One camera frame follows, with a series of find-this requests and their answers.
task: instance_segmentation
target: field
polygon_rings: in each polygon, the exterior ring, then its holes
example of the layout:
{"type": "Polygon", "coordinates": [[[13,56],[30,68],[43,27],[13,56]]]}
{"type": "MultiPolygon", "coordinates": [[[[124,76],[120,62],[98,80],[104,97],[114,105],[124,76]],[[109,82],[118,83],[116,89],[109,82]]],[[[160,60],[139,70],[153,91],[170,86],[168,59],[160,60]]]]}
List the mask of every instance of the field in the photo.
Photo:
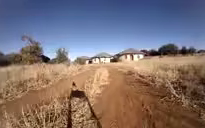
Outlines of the field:
{"type": "Polygon", "coordinates": [[[205,127],[205,56],[0,68],[0,125],[205,127]]]}

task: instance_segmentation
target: sky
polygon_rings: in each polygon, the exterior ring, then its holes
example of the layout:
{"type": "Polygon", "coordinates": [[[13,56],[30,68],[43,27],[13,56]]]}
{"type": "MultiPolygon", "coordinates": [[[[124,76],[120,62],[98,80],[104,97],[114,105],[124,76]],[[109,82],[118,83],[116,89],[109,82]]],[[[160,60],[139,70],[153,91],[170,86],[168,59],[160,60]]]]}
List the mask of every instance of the sky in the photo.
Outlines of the sky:
{"type": "Polygon", "coordinates": [[[0,50],[18,52],[23,34],[72,60],[166,43],[205,49],[205,0],[0,0],[0,50]]]}

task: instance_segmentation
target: dirt path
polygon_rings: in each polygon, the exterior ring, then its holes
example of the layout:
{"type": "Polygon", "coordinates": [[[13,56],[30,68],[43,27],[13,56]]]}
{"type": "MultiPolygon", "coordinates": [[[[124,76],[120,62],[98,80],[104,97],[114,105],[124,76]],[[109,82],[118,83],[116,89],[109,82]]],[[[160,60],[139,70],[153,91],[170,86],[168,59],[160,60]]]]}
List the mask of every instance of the dirt path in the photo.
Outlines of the dirt path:
{"type": "Polygon", "coordinates": [[[0,120],[3,117],[4,112],[8,114],[19,115],[28,106],[36,105],[41,102],[47,103],[54,98],[65,97],[70,95],[73,82],[79,88],[82,88],[85,81],[93,75],[95,69],[84,71],[71,78],[64,78],[59,80],[56,84],[43,88],[41,90],[31,90],[26,95],[17,98],[13,101],[6,102],[0,105],[0,120]]]}
{"type": "Polygon", "coordinates": [[[109,67],[111,83],[94,106],[103,128],[204,128],[196,113],[162,102],[165,95],[109,67]]]}

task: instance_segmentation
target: dry grass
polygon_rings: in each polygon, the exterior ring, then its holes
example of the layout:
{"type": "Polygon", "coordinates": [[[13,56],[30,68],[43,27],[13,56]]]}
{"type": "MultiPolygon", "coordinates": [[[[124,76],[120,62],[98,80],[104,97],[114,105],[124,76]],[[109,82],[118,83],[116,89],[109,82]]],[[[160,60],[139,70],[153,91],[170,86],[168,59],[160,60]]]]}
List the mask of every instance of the dry grass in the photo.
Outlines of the dry grass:
{"type": "Polygon", "coordinates": [[[6,115],[6,128],[64,128],[67,126],[67,100],[32,106],[20,117],[6,115]]]}
{"type": "Polygon", "coordinates": [[[20,117],[5,115],[8,128],[64,128],[68,124],[68,113],[71,112],[73,128],[98,128],[97,119],[92,117],[90,105],[94,103],[105,84],[108,84],[108,71],[99,68],[86,81],[84,91],[87,98],[73,97],[71,99],[54,100],[50,104],[39,104],[30,107],[20,117]]]}
{"type": "Polygon", "coordinates": [[[91,105],[95,103],[95,98],[101,94],[107,84],[109,84],[109,72],[106,68],[97,69],[94,77],[86,81],[85,92],[91,105]]]}
{"type": "Polygon", "coordinates": [[[84,69],[78,65],[68,67],[63,64],[0,68],[0,104],[20,97],[29,90],[50,86],[55,81],[74,75],[84,69]]]}
{"type": "Polygon", "coordinates": [[[119,65],[134,68],[154,87],[165,87],[174,101],[198,109],[205,120],[205,56],[153,58],[119,65]]]}

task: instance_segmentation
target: roof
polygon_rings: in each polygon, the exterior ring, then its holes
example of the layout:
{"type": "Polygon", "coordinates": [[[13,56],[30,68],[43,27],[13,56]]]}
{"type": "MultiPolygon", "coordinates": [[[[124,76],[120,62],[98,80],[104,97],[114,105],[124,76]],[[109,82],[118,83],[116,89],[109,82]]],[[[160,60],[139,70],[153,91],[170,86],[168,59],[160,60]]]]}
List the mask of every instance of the roof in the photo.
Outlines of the roof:
{"type": "Polygon", "coordinates": [[[134,48],[128,48],[128,49],[118,53],[118,55],[123,55],[123,54],[145,54],[145,53],[141,52],[137,49],[134,49],[134,48]]]}
{"type": "Polygon", "coordinates": [[[101,58],[101,57],[110,58],[110,57],[112,57],[112,55],[110,55],[110,54],[108,54],[108,53],[106,53],[106,52],[101,52],[101,53],[99,53],[99,54],[93,56],[92,58],[101,58]]]}
{"type": "Polygon", "coordinates": [[[82,58],[82,59],[90,59],[90,57],[88,57],[88,56],[80,56],[80,57],[78,57],[78,58],[82,58]]]}

